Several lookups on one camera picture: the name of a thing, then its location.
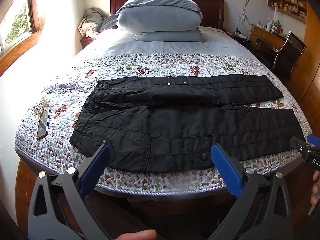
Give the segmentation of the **person's right hand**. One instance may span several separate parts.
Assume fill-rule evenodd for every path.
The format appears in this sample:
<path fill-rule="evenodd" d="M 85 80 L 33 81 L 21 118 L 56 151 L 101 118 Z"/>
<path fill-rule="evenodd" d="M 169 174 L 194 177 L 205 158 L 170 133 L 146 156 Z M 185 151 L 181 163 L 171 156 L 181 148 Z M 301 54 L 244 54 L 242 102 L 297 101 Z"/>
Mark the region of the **person's right hand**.
<path fill-rule="evenodd" d="M 312 186 L 312 195 L 310 198 L 310 203 L 312 206 L 315 206 L 319 200 L 319 171 L 315 171 L 313 174 L 313 186 Z"/>

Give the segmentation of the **person's left hand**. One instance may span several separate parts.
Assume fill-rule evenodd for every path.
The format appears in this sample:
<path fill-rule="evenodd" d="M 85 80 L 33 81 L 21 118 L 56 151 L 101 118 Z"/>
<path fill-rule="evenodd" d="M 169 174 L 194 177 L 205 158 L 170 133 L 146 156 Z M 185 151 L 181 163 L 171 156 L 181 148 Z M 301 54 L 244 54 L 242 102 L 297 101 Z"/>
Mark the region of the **person's left hand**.
<path fill-rule="evenodd" d="M 157 233 L 155 230 L 143 230 L 135 233 L 124 233 L 115 240 L 155 240 Z"/>

